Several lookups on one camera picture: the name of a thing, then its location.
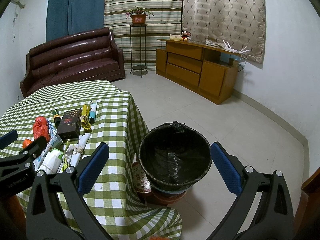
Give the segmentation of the white wifi router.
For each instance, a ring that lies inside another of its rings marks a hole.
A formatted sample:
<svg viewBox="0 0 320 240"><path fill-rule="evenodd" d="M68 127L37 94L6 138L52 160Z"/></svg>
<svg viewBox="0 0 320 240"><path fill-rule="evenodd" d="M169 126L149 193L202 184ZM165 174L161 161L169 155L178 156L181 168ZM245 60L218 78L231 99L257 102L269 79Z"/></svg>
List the white wifi router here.
<svg viewBox="0 0 320 240"><path fill-rule="evenodd" d="M235 45L231 45L231 42L228 42L227 40L222 40L222 42L218 43L219 47L233 53L239 53L239 54L245 54L250 52L251 50L248 48L248 46L244 46L240 49L236 48Z"/></svg>

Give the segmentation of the orange wrapper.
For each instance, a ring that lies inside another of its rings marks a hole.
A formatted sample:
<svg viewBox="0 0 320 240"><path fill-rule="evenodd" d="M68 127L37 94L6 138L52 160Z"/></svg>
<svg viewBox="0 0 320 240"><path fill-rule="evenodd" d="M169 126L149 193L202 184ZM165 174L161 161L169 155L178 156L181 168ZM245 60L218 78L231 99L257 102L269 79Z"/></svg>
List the orange wrapper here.
<svg viewBox="0 0 320 240"><path fill-rule="evenodd" d="M28 145L30 145L33 141L30 139L24 139L22 148L26 148Z"/></svg>

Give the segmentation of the white teal tube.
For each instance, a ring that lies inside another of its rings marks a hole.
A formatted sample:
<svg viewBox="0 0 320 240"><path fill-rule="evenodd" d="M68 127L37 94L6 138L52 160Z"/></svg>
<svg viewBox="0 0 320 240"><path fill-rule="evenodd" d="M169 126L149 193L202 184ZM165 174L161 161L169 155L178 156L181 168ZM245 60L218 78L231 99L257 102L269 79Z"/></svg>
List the white teal tube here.
<svg viewBox="0 0 320 240"><path fill-rule="evenodd" d="M97 103L90 104L89 123L94 124L96 119Z"/></svg>

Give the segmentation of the blue curtain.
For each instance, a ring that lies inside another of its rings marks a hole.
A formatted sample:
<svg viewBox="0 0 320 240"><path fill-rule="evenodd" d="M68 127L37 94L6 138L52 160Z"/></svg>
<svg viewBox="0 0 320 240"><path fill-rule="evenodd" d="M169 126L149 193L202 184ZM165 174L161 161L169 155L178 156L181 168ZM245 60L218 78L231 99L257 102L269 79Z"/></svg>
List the blue curtain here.
<svg viewBox="0 0 320 240"><path fill-rule="evenodd" d="M104 26L105 0L48 0L46 41Z"/></svg>

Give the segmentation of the white green paper package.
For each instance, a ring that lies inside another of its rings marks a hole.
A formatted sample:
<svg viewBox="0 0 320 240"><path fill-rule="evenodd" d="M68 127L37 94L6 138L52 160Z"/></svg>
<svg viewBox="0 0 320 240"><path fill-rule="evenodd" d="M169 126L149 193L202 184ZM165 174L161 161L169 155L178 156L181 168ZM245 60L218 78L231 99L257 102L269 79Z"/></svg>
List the white green paper package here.
<svg viewBox="0 0 320 240"><path fill-rule="evenodd" d="M52 149L47 153L44 161L38 168L38 170L43 170L46 174L55 174L58 172L63 158L63 152L57 149Z"/></svg>

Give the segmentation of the red plastic bag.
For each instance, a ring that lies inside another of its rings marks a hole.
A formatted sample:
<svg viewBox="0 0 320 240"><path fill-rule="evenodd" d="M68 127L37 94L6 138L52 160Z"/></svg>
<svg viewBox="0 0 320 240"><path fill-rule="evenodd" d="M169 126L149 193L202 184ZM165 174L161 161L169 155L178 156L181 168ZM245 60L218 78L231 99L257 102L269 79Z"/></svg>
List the red plastic bag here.
<svg viewBox="0 0 320 240"><path fill-rule="evenodd" d="M33 136L35 140L41 136L45 137L47 142L50 140L50 136L48 133L48 122L45 117L38 116L35 119L35 122L33 124Z"/></svg>

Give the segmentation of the white paper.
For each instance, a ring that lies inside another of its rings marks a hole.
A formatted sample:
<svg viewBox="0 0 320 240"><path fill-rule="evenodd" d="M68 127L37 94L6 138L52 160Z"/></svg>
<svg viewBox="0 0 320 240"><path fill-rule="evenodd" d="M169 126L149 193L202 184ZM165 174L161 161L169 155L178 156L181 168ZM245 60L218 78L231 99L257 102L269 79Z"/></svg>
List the white paper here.
<svg viewBox="0 0 320 240"><path fill-rule="evenodd" d="M86 144L91 136L90 133L85 133L79 137L77 144L70 144L67 141L65 155L62 162L61 172L63 172L67 167L76 167L81 160L81 157L85 151Z"/></svg>

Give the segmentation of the green checkered tablecloth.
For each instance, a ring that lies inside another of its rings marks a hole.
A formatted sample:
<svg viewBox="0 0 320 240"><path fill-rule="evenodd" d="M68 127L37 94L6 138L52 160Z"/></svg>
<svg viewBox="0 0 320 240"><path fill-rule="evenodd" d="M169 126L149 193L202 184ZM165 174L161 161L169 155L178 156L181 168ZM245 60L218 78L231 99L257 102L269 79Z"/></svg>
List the green checkered tablecloth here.
<svg viewBox="0 0 320 240"><path fill-rule="evenodd" d="M97 104L95 123L84 154L101 142L108 144L109 159L84 200L101 226L114 239L149 239L160 236L180 239L182 219L170 207L147 207L133 185L132 162L148 128L132 95L105 80L43 87L11 106L1 117L1 134L16 130L18 138L1 150L1 157L20 152L22 142L33 138L38 116L61 113Z"/></svg>

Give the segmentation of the striped green curtain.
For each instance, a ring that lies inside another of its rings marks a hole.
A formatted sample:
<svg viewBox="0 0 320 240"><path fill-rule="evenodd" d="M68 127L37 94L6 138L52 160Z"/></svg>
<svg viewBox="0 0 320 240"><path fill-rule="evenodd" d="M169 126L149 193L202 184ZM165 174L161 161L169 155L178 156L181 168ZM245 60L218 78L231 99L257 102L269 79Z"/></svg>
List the striped green curtain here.
<svg viewBox="0 0 320 240"><path fill-rule="evenodd" d="M165 49L163 41L181 31L182 0L105 0L104 27L112 29L117 46L123 50L124 67L130 69L130 25L126 12L138 6L153 12L146 18L146 65L156 66L156 50Z"/></svg>

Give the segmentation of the green black small bottle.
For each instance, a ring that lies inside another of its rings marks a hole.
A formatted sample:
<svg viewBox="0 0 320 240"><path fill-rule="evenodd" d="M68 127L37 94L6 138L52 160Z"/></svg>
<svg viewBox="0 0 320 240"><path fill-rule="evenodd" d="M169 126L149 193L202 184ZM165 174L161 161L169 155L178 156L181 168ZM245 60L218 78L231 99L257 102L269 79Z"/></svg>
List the green black small bottle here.
<svg viewBox="0 0 320 240"><path fill-rule="evenodd" d="M61 116L57 109L53 110L53 121L56 127L58 127L61 122Z"/></svg>

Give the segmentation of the black lined wicker trash bin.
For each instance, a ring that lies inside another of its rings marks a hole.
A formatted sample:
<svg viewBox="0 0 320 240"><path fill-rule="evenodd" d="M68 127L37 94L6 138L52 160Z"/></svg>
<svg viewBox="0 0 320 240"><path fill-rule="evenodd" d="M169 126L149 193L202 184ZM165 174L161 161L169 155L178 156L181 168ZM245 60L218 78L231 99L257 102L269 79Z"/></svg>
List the black lined wicker trash bin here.
<svg viewBox="0 0 320 240"><path fill-rule="evenodd" d="M208 140L177 121L153 128L140 143L137 160L153 186L170 192L188 190L212 165Z"/></svg>

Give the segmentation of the yellow snack wrapper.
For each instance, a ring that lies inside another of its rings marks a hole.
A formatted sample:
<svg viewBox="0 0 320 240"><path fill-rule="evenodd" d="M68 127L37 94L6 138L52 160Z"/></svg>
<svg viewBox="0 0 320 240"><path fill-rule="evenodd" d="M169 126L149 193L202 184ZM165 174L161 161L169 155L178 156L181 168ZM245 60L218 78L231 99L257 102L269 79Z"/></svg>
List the yellow snack wrapper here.
<svg viewBox="0 0 320 240"><path fill-rule="evenodd" d="M84 104L80 116L81 126L84 130L90 130L91 124L89 122L90 105Z"/></svg>

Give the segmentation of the wooden TV cabinet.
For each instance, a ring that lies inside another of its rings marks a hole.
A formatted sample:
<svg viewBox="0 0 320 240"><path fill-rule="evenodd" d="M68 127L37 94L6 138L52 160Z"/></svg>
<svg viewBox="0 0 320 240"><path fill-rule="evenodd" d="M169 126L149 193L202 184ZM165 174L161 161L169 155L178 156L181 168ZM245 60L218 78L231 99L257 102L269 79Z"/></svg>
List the wooden TV cabinet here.
<svg viewBox="0 0 320 240"><path fill-rule="evenodd" d="M221 60L221 54L241 57L235 50L191 41L164 39L156 50L156 73L219 105L232 95L238 74L237 59Z"/></svg>

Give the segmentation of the black cardboard box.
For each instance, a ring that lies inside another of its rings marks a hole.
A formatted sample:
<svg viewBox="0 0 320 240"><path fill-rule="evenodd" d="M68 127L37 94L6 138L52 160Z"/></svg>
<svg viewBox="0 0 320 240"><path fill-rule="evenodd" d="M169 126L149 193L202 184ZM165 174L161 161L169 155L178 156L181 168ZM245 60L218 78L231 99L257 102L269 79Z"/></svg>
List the black cardboard box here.
<svg viewBox="0 0 320 240"><path fill-rule="evenodd" d="M66 111L60 124L57 128L57 135L63 140L67 141L78 139L80 135L80 128L81 128L81 116L82 110L81 109L74 109L70 111Z"/></svg>

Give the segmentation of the tissue box on cabinet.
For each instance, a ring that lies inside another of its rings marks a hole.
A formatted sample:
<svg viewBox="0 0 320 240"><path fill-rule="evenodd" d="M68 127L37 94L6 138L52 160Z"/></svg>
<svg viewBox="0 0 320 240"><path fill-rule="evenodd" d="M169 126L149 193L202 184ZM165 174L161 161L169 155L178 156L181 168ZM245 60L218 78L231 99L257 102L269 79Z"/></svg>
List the tissue box on cabinet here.
<svg viewBox="0 0 320 240"><path fill-rule="evenodd" d="M182 36L181 35L176 35L176 34L170 34L169 38L172 40L181 40Z"/></svg>

